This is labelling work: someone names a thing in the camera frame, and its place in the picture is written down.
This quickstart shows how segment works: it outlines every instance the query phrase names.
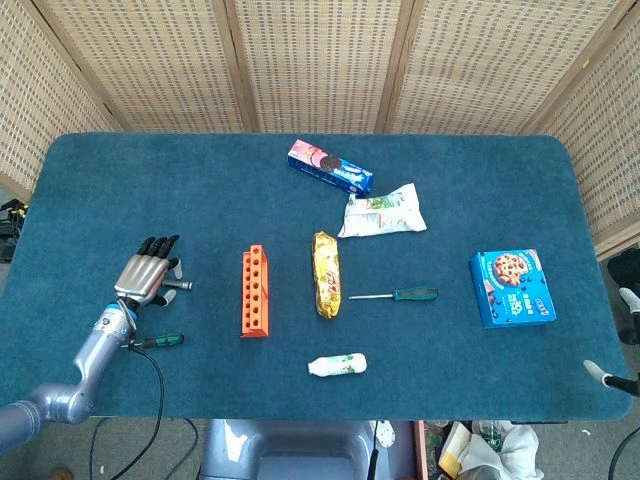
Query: green screwdriver handle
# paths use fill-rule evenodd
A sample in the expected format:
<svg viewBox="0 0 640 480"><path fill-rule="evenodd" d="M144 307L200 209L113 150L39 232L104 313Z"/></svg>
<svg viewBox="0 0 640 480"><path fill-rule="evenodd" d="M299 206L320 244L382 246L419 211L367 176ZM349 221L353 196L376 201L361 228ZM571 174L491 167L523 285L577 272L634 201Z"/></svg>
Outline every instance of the green screwdriver handle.
<svg viewBox="0 0 640 480"><path fill-rule="evenodd" d="M413 287L404 290L394 290L394 300L433 300L438 296L437 288Z"/></svg>
<svg viewBox="0 0 640 480"><path fill-rule="evenodd" d="M157 337L145 338L142 341L142 348L153 347L173 347L184 343L184 335L181 333L168 333L167 335L159 335Z"/></svg>

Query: oreo box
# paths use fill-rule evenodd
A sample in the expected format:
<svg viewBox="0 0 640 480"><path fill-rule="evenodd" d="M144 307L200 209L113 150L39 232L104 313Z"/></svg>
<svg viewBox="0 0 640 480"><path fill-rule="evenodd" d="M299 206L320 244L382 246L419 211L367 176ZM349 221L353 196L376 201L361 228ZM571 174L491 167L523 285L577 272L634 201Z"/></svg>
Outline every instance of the oreo box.
<svg viewBox="0 0 640 480"><path fill-rule="evenodd" d="M370 171L302 140L296 140L289 150L289 166L358 197L367 195L373 186Z"/></svg>
<svg viewBox="0 0 640 480"><path fill-rule="evenodd" d="M535 250L480 252L471 275L484 328L552 322L556 312Z"/></svg>

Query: white plastic bag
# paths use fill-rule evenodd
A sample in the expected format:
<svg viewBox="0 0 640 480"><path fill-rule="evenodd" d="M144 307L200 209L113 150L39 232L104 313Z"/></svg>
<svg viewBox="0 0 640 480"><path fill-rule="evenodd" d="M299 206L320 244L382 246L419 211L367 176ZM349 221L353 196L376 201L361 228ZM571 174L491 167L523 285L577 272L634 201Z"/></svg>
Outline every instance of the white plastic bag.
<svg viewBox="0 0 640 480"><path fill-rule="evenodd" d="M350 195L344 210L344 224L338 236L367 237L426 229L420 214L416 187L409 183L384 197L358 199Z"/></svg>
<svg viewBox="0 0 640 480"><path fill-rule="evenodd" d="M502 450L494 452L483 438L474 433L471 442L460 455L460 473L489 465L500 471L501 480L541 480L544 473L536 468L538 436L530 425L513 425L502 421ZM474 432L479 432L473 422Z"/></svg>

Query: robot finger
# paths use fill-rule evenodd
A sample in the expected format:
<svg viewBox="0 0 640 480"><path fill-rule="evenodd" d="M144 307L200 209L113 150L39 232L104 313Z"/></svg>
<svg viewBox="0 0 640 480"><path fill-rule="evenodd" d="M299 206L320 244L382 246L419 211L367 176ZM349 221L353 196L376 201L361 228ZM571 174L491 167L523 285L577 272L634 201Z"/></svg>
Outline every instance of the robot finger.
<svg viewBox="0 0 640 480"><path fill-rule="evenodd" d="M153 300L151 300L149 303L151 305L158 305L160 307L166 307L167 305L169 305L173 301L174 298L176 298L176 291L172 289L172 290L169 290L164 295L156 295L153 298Z"/></svg>
<svg viewBox="0 0 640 480"><path fill-rule="evenodd" d="M160 248L162 247L162 245L164 245L164 242L166 241L167 241L167 237L156 238L156 241L153 242L153 244L149 247L149 250L147 251L147 255L149 255L150 257L154 257L155 255L157 255L158 250L160 250Z"/></svg>
<svg viewBox="0 0 640 480"><path fill-rule="evenodd" d="M147 238L144 242L142 242L142 245L140 245L140 248L138 249L138 255L145 255L147 253L147 250L149 250L149 247L151 246L151 244L153 243L153 241L156 239L156 237L149 237Z"/></svg>
<svg viewBox="0 0 640 480"><path fill-rule="evenodd" d="M173 274L178 280L182 279L182 262L179 258L169 260L169 270L173 270Z"/></svg>
<svg viewBox="0 0 640 480"><path fill-rule="evenodd" d="M176 243L176 241L179 238L180 238L179 235L174 235L172 237L169 237L167 241L164 242L164 244L160 247L160 250L158 250L157 256L160 258L167 258L167 255L169 255L169 252L171 251L173 244Z"/></svg>

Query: yellow snack package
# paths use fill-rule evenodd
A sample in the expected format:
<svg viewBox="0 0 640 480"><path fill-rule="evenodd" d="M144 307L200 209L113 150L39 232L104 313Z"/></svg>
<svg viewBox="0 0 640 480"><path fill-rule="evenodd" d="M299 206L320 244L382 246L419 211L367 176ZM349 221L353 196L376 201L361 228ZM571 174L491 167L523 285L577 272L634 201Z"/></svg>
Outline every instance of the yellow snack package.
<svg viewBox="0 0 640 480"><path fill-rule="evenodd" d="M324 232L313 236L313 282L316 286L316 310L325 318L333 318L340 310L340 261L338 242Z"/></svg>

